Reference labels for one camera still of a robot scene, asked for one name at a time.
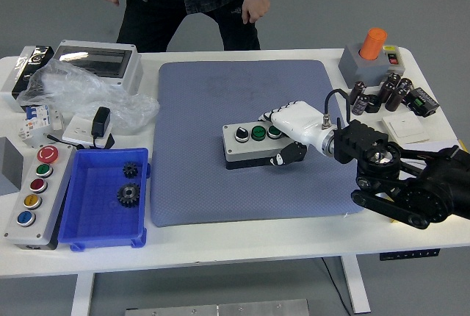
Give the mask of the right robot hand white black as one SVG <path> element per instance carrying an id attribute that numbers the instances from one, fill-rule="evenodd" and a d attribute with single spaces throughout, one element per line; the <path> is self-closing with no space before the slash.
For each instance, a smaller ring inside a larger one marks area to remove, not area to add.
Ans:
<path id="1" fill-rule="evenodd" d="M 272 165 L 288 165 L 303 160 L 309 146 L 320 154 L 333 157 L 334 130 L 328 114 L 323 114 L 304 101 L 293 101 L 287 105 L 265 112 L 258 118 L 269 121 L 275 128 L 293 140 L 270 159 Z"/>

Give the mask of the person's left hand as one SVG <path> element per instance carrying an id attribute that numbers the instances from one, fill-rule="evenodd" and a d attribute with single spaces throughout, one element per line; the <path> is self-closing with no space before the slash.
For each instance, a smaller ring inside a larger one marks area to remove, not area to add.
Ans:
<path id="1" fill-rule="evenodd" d="M 267 14 L 270 9 L 270 0 L 243 0 L 242 22 L 254 24 Z"/>

